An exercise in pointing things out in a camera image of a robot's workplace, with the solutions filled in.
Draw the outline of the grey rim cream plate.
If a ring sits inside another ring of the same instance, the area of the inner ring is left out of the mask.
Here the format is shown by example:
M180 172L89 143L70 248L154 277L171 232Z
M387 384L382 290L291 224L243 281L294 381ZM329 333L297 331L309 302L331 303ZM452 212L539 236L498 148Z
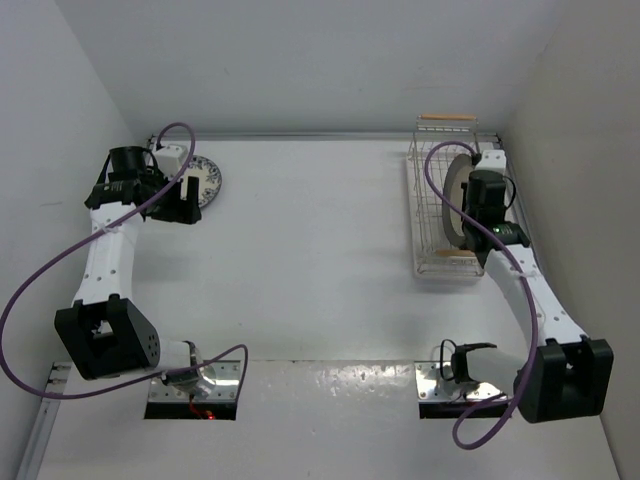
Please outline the grey rim cream plate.
M448 202L442 202L442 223L445 237L457 249L466 248L466 240L462 229L462 218L451 206L463 211L466 195L466 184L473 170L472 158L467 154L457 155L447 170L443 194Z

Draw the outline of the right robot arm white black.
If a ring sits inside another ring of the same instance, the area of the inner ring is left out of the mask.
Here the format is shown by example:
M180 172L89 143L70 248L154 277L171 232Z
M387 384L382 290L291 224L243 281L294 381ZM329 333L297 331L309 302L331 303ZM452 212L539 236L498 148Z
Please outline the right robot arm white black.
M529 344L526 358L492 342L459 344L451 380L489 382L508 395L522 417L542 423L599 415L614 353L566 313L537 267L524 230L506 217L507 180L497 171L464 167L446 174L442 219L460 217L463 247L503 293Z

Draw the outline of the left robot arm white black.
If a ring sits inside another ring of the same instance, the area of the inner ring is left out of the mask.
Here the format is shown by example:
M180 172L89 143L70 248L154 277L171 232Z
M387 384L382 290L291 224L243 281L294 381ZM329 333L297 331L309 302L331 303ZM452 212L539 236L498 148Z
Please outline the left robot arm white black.
M180 368L188 360L188 345L162 340L134 305L132 289L145 220L193 225L201 218L198 179L176 177L187 155L178 145L113 148L85 202L95 238L79 289L54 326L86 380Z

